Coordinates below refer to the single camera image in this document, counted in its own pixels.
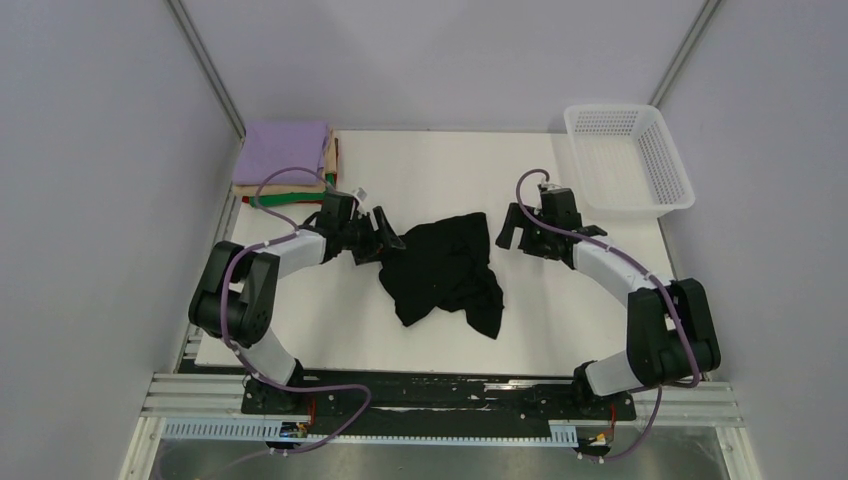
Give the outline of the black t shirt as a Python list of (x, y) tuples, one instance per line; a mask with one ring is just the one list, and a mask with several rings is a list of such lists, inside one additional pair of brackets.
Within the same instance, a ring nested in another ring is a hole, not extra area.
[(404, 235), (403, 250), (385, 253), (378, 279), (405, 327), (433, 310), (462, 311), (479, 334), (498, 338), (504, 292), (490, 266), (487, 216), (473, 212), (420, 224)]

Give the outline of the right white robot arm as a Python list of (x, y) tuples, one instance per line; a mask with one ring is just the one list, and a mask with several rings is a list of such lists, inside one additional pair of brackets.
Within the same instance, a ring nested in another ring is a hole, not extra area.
[(540, 188), (541, 205), (509, 204), (496, 245), (559, 261), (603, 287), (625, 309), (624, 349), (575, 371), (571, 403), (596, 417), (611, 395), (678, 383), (716, 370), (721, 351), (704, 286), (649, 271), (613, 245), (608, 233), (586, 225), (568, 188)]

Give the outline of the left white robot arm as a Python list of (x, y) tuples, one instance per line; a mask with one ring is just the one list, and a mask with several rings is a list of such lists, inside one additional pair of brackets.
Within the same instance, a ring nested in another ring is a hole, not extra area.
[(361, 212), (357, 196), (328, 193), (291, 234), (249, 246), (217, 243), (190, 301), (189, 322), (221, 340), (252, 378), (268, 385), (268, 400), (279, 411), (296, 412), (306, 400), (306, 386), (295, 379), (302, 366), (270, 327), (278, 281), (343, 251), (362, 265), (405, 248), (381, 207)]

